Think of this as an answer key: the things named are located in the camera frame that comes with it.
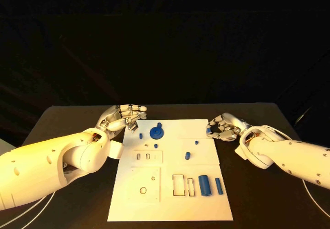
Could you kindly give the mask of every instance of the black backdrop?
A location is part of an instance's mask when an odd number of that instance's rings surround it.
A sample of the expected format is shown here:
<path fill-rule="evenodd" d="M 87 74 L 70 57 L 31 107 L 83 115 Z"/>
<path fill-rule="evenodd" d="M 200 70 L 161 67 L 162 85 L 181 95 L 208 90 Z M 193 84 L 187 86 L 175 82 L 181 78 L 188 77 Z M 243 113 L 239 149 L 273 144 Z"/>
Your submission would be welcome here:
<path fill-rule="evenodd" d="M 0 137 L 13 145 L 51 105 L 236 102 L 275 102 L 291 124 L 311 108 L 296 130 L 327 144 L 321 7 L 34 0 L 0 12 Z"/>

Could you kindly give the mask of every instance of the white cable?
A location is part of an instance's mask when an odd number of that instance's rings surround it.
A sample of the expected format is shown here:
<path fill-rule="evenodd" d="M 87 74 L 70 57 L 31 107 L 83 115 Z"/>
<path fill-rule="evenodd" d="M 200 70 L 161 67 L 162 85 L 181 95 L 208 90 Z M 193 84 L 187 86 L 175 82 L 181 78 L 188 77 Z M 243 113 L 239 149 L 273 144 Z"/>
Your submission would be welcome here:
<path fill-rule="evenodd" d="M 37 204 L 43 201 L 43 199 L 44 199 L 46 197 L 43 197 L 36 203 L 34 203 L 34 205 L 15 217 L 15 218 L 13 218 L 8 222 L 5 222 L 1 226 L 0 226 L 0 228 L 2 228 L 4 226 L 7 226 L 13 221 L 15 221 L 36 206 L 37 206 Z"/>
<path fill-rule="evenodd" d="M 34 221 L 34 219 L 38 217 L 38 215 L 40 215 L 41 211 L 44 210 L 44 208 L 46 208 L 46 206 L 47 206 L 47 204 L 49 204 L 51 198 L 53 198 L 53 195 L 50 196 L 50 199 L 49 199 L 46 205 L 44 205 L 43 209 L 41 209 L 40 212 L 37 213 L 36 217 L 31 219 L 31 221 L 25 224 L 25 226 L 24 226 L 21 229 L 24 229 L 24 228 L 28 226 L 28 224 Z"/>
<path fill-rule="evenodd" d="M 279 133 L 281 133 L 281 135 L 282 136 L 285 136 L 286 138 L 288 138 L 288 140 L 292 140 L 292 138 L 288 136 L 288 135 L 285 135 L 281 131 L 278 131 Z M 305 182 L 304 182 L 304 180 L 301 180 L 302 181 L 302 183 L 304 183 L 304 188 L 305 188 L 305 191 L 306 191 L 306 193 L 308 193 L 308 196 L 309 196 L 309 198 L 311 198 L 311 200 L 312 200 L 312 202 L 314 202 L 314 204 L 318 206 L 318 208 L 321 209 L 321 211 L 322 211 L 322 213 L 328 216 L 328 218 L 330 218 L 330 215 L 327 214 L 327 212 L 322 210 L 322 208 L 319 207 L 319 205 L 317 204 L 317 202 L 315 202 L 315 200 L 314 200 L 314 198 L 312 198 L 312 196 L 311 196 L 311 193 L 309 193 L 309 190 L 308 190 L 308 188 L 306 188 L 306 186 L 305 186 Z"/>

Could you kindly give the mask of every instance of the table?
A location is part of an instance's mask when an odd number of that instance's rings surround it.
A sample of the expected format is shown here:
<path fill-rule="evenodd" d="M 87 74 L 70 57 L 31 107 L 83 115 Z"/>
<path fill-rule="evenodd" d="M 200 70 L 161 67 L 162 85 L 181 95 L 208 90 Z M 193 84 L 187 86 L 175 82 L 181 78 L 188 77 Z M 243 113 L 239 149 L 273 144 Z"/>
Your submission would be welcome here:
<path fill-rule="evenodd" d="M 50 107 L 25 138 L 24 145 L 73 134 L 93 127 L 109 106 Z M 252 125 L 269 125 L 294 139 L 298 136 L 276 107 L 270 103 L 147 105 L 148 119 L 211 119 L 223 112 L 243 118 Z M 122 141 L 122 132 L 113 140 Z M 272 165 L 255 167 L 233 152 L 237 141 L 214 140 L 227 191 L 233 221 L 198 222 L 106 222 L 115 183 L 118 160 L 111 158 L 96 173 L 79 178 L 60 189 L 49 205 L 27 228 L 70 229 L 167 229 L 167 228 L 328 228 L 330 218 L 315 207 L 302 182 Z M 33 210 L 5 228 L 21 228 L 43 208 L 47 196 Z M 0 212 L 0 225 L 33 204 Z"/>

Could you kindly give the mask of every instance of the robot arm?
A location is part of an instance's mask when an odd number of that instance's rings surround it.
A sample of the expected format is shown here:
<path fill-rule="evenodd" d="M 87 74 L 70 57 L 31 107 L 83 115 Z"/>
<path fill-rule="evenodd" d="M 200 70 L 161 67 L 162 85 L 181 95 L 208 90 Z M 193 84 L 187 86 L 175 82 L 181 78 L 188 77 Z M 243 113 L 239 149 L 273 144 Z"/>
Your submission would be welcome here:
<path fill-rule="evenodd" d="M 0 156 L 0 210 L 27 204 L 96 172 L 106 157 L 119 158 L 122 145 L 109 139 L 122 128 L 135 131 L 147 108 L 112 106 L 95 128 L 23 146 Z"/>
<path fill-rule="evenodd" d="M 220 133 L 210 131 L 216 124 Z M 291 140 L 266 125 L 250 126 L 229 113 L 217 116 L 206 128 L 207 136 L 223 141 L 233 141 L 240 136 L 234 152 L 256 167 L 266 169 L 275 163 L 288 174 L 330 189 L 328 148 Z"/>

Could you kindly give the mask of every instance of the shape sorting board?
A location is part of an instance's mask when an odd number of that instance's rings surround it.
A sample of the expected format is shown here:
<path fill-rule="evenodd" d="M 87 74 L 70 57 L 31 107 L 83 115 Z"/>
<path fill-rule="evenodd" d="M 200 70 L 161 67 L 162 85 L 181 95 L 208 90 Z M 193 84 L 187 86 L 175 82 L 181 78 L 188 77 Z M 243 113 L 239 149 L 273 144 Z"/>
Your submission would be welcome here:
<path fill-rule="evenodd" d="M 123 135 L 108 221 L 233 220 L 214 142 L 206 136 L 207 120 L 136 122 L 136 132 L 125 131 Z M 149 129 L 158 122 L 164 136 L 154 140 Z M 185 152 L 190 152 L 188 160 L 184 159 Z M 207 197 L 200 193 L 198 175 L 208 176 L 211 195 Z M 220 178 L 221 195 L 214 178 Z M 184 190 L 184 196 L 172 196 L 174 188 L 178 194 Z"/>

